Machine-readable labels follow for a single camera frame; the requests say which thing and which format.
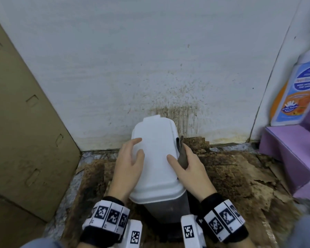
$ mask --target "bottle label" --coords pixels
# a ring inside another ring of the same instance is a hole
[[[295,121],[303,117],[310,104],[310,62],[298,65],[286,99],[277,117],[277,122]]]

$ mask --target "hand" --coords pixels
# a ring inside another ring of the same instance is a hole
[[[136,154],[136,161],[132,161],[133,146],[142,141],[142,138],[134,138],[124,143],[116,160],[113,180],[110,184],[108,196],[121,200],[124,204],[139,181],[143,168],[145,153],[142,149]]]
[[[182,185],[192,193],[200,202],[211,194],[216,193],[216,189],[211,183],[204,165],[201,163],[199,157],[195,155],[192,150],[185,144],[188,167],[184,170],[177,159],[172,155],[167,155],[167,160]]]

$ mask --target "black sleeve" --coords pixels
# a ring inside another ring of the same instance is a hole
[[[106,196],[103,198],[103,200],[111,201],[124,206],[124,203],[121,200],[118,200],[117,198],[111,196]],[[108,248],[117,243],[118,239],[119,234],[117,233],[94,226],[87,226],[83,230],[79,241],[99,248]]]
[[[202,209],[204,216],[208,214],[211,210],[213,210],[217,205],[224,202],[223,197],[219,193],[214,193],[207,198],[205,198],[202,202]],[[239,229],[237,229],[234,233],[229,235],[225,240],[224,243],[236,243],[240,242],[246,238],[248,238],[249,233],[245,225],[242,225]]]

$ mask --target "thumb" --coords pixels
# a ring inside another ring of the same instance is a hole
[[[177,174],[178,178],[182,176],[182,174],[185,172],[185,170],[180,166],[177,159],[172,155],[167,155],[167,161],[171,165],[172,169]]]
[[[136,153],[136,162],[133,166],[136,166],[137,169],[143,168],[143,161],[145,160],[145,153],[143,152],[143,149],[138,150]]]

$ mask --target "white wall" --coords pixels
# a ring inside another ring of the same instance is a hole
[[[301,0],[273,68],[264,98],[257,114],[251,139],[259,139],[262,129],[270,124],[273,100],[289,79],[300,54],[310,49],[310,0]]]
[[[81,150],[155,113],[245,142],[299,1],[0,0],[0,23]]]

